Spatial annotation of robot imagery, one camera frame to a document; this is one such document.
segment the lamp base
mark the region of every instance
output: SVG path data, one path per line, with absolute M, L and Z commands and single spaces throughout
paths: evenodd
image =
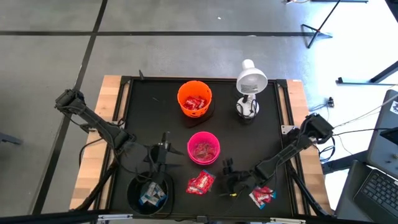
M 243 103 L 244 98 L 240 98 L 236 103 L 236 110 L 238 114 L 243 118 L 253 118 L 259 113 L 260 106 L 256 101 L 255 95 L 249 95 L 248 100 Z

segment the candy wrapper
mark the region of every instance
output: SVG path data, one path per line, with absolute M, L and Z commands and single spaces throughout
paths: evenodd
M 216 156 L 216 147 L 208 142 L 202 142 L 195 146 L 192 154 L 199 161 L 209 161 Z
M 188 181 L 186 192 L 189 194 L 204 195 L 211 189 L 215 179 L 215 176 L 206 170 L 202 170 L 197 178 L 192 178 Z
M 276 192 L 268 187 L 256 187 L 249 196 L 260 209 L 263 209 L 266 203 L 270 203 L 272 198 L 276 198 Z
M 155 182 L 151 182 L 146 192 L 143 195 L 141 195 L 139 203 L 141 205 L 145 203 L 151 203 L 157 207 L 159 206 L 159 203 L 165 200 L 166 198 L 167 195 L 164 193 L 162 188 Z
M 198 96 L 188 96 L 183 106 L 188 110 L 199 110 L 206 105 L 206 100 Z

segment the white desk lamp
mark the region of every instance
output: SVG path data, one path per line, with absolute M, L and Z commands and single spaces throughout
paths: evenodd
M 266 88 L 268 79 L 264 72 L 254 67 L 252 60 L 244 60 L 242 67 L 243 71 L 236 80 L 236 88 L 243 97 L 236 103 L 236 109 L 243 118 L 253 118 L 260 110 L 256 94 Z

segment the black bowl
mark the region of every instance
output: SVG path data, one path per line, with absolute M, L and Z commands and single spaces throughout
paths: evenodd
M 141 175 L 148 176 L 148 172 L 143 172 Z M 153 215 L 161 211 L 161 209 L 164 207 L 164 205 L 167 202 L 167 199 L 169 197 L 169 186 L 167 185 L 166 181 L 163 181 L 163 183 L 160 185 L 164 193 L 167 195 L 166 199 L 161 201 L 158 206 L 155 206 L 151 203 L 144 203 L 141 205 L 139 203 L 139 199 L 141 195 L 144 193 L 144 191 L 147 189 L 144 186 L 148 186 L 152 181 L 148 180 L 145 182 L 139 182 L 137 180 L 137 177 L 133 178 L 130 181 L 129 187 L 127 188 L 127 201 L 135 212 L 141 214 L 141 215 Z

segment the lamp shade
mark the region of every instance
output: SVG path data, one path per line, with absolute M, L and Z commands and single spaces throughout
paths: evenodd
M 268 79 L 264 72 L 254 67 L 254 62 L 246 59 L 242 62 L 243 71 L 236 80 L 236 88 L 244 95 L 253 95 L 264 90 Z

